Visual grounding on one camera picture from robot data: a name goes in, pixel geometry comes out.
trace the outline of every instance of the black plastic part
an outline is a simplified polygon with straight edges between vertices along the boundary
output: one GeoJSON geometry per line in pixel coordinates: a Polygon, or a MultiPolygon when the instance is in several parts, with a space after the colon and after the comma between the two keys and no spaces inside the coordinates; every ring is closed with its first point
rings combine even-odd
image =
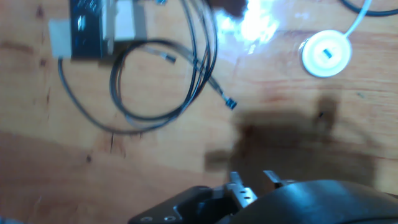
{"type": "Polygon", "coordinates": [[[398,200],[370,187],[336,180],[281,187],[239,211],[230,224],[393,223],[398,200]]]}
{"type": "Polygon", "coordinates": [[[225,105],[231,108],[231,110],[233,110],[237,104],[238,103],[231,98],[225,102],[225,105]]]}
{"type": "Polygon", "coordinates": [[[70,0],[70,31],[73,59],[100,59],[106,49],[102,40],[101,14],[91,6],[100,7],[100,0],[70,0]]]}
{"type": "Polygon", "coordinates": [[[238,211],[231,198],[212,196],[213,189],[209,187],[192,187],[130,219],[128,224],[145,223],[142,220],[145,217],[150,217],[150,224],[216,223],[238,211]],[[166,217],[175,217],[175,220],[167,221],[166,217]]]}

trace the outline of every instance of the black cable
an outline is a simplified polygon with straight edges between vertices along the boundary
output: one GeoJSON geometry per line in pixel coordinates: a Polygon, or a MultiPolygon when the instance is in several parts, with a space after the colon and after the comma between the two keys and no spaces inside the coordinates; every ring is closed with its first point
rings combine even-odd
{"type": "MultiPolygon", "coordinates": [[[[341,2],[350,10],[359,13],[362,8],[355,6],[349,0],[341,0],[341,2]]],[[[368,11],[366,13],[367,16],[373,17],[384,17],[384,16],[393,16],[398,14],[398,9],[390,10],[390,11],[368,11]]]]}
{"type": "MultiPolygon", "coordinates": [[[[200,22],[205,32],[205,39],[206,39],[205,54],[203,56],[203,59],[199,61],[199,59],[197,59],[197,41],[196,41],[195,29],[193,27],[193,22],[192,22],[192,16],[190,14],[190,10],[186,3],[186,0],[181,0],[181,2],[184,8],[184,13],[187,17],[188,26],[191,33],[192,50],[189,50],[183,45],[176,42],[172,42],[170,40],[153,39],[153,40],[135,41],[117,57],[111,71],[111,77],[109,80],[109,90],[111,93],[112,100],[116,105],[116,107],[126,116],[127,120],[135,119],[138,121],[147,121],[147,122],[150,121],[155,123],[151,126],[148,126],[140,130],[119,130],[119,129],[110,128],[109,126],[106,126],[103,123],[100,123],[98,120],[94,119],[94,117],[92,117],[89,114],[89,112],[87,112],[87,110],[84,109],[82,104],[77,100],[76,96],[73,94],[63,74],[62,58],[58,60],[58,72],[60,75],[61,82],[65,87],[65,90],[67,91],[67,94],[72,99],[72,102],[76,105],[76,107],[80,110],[80,112],[94,125],[114,134],[140,134],[146,131],[151,131],[153,129],[160,128],[170,123],[171,121],[177,119],[178,116],[180,116],[188,108],[188,106],[198,97],[198,95],[200,94],[200,92],[202,91],[207,82],[223,97],[223,99],[226,101],[227,106],[229,106],[231,109],[233,109],[236,106],[236,102],[224,95],[220,85],[211,76],[215,67],[217,52],[218,52],[217,28],[216,28],[216,21],[213,16],[213,9],[208,4],[208,2],[206,2],[206,6],[208,7],[210,14],[212,15],[211,23],[213,24],[213,35],[215,41],[213,55],[210,55],[211,45],[210,45],[210,38],[208,35],[208,27],[206,24],[205,15],[198,8],[197,4],[193,4],[194,9],[196,10],[197,14],[200,16],[200,22]],[[124,106],[121,98],[121,75],[122,75],[122,67],[126,61],[126,58],[133,50],[137,49],[138,47],[143,47],[146,44],[158,44],[166,46],[179,53],[182,57],[184,57],[193,65],[190,88],[183,103],[180,106],[176,107],[174,110],[166,114],[162,114],[160,116],[140,116],[138,114],[130,112],[124,106]]],[[[175,61],[175,59],[173,59],[172,57],[169,58],[167,57],[169,56],[166,56],[165,59],[171,58],[170,61],[175,61]]]]}

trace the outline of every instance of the wooden table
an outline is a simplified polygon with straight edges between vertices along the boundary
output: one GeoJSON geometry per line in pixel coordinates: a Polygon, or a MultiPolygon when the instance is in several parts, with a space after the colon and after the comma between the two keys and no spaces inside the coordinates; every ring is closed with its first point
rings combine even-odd
{"type": "MultiPolygon", "coordinates": [[[[179,1],[144,7],[149,37],[190,46],[179,1]]],[[[374,0],[371,8],[397,7],[398,0],[374,0]]],[[[66,95],[47,23],[67,17],[68,0],[0,0],[2,216],[126,223],[193,185],[222,184],[230,170],[258,194],[264,169],[284,179],[349,180],[398,194],[398,16],[365,18],[350,37],[349,66],[317,79],[303,69],[299,47],[320,30],[349,28],[356,14],[339,1],[259,7],[252,0],[240,33],[228,30],[219,13],[213,76],[238,107],[231,112],[207,86],[178,120],[141,136],[94,127],[66,95]]],[[[109,67],[66,61],[64,69],[96,118],[129,127],[110,100],[109,67]]],[[[191,69],[181,57],[173,66],[134,52],[124,71],[124,102],[140,114],[172,109],[188,90],[191,69]]]]}

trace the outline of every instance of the white cable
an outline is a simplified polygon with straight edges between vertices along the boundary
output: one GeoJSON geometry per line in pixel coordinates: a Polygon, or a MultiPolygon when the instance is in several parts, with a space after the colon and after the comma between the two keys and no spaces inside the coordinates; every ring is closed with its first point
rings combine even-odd
{"type": "Polygon", "coordinates": [[[369,10],[369,7],[371,6],[372,0],[365,0],[365,3],[362,6],[361,12],[359,12],[358,17],[356,18],[355,22],[353,25],[348,29],[348,31],[344,34],[346,38],[348,38],[354,30],[359,26],[359,24],[362,22],[363,18],[365,17],[366,13],[369,10]]]}

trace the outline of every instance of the white round puck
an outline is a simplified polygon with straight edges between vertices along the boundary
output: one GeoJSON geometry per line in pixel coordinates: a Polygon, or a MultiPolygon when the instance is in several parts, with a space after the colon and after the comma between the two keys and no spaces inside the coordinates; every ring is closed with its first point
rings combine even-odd
{"type": "Polygon", "coordinates": [[[326,78],[340,73],[348,65],[351,54],[351,43],[344,34],[324,30],[307,40],[302,60],[310,74],[326,78]]]}

